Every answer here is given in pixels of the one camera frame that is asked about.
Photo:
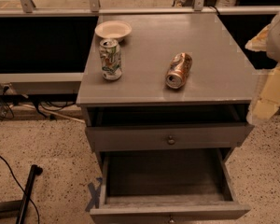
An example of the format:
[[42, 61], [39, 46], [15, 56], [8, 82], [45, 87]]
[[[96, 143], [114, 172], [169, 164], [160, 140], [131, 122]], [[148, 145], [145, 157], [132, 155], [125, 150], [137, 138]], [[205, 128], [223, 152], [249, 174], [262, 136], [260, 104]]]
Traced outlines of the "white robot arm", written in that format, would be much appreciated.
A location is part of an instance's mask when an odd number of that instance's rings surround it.
[[264, 51], [277, 62], [275, 68], [259, 74], [255, 95], [246, 119], [251, 125], [269, 120], [280, 108], [280, 11], [256, 36], [245, 44], [251, 51]]

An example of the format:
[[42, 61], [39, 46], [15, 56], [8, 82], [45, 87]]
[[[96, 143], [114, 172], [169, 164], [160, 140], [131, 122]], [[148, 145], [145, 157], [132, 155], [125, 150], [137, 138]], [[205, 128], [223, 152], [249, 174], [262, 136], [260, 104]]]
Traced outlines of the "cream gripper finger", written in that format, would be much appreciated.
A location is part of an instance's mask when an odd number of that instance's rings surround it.
[[261, 70], [255, 95], [248, 108], [246, 120], [260, 125], [269, 120], [280, 108], [280, 63], [271, 70]]
[[265, 26], [256, 36], [245, 44], [245, 48], [255, 52], [265, 51], [267, 48], [269, 29], [270, 25]]

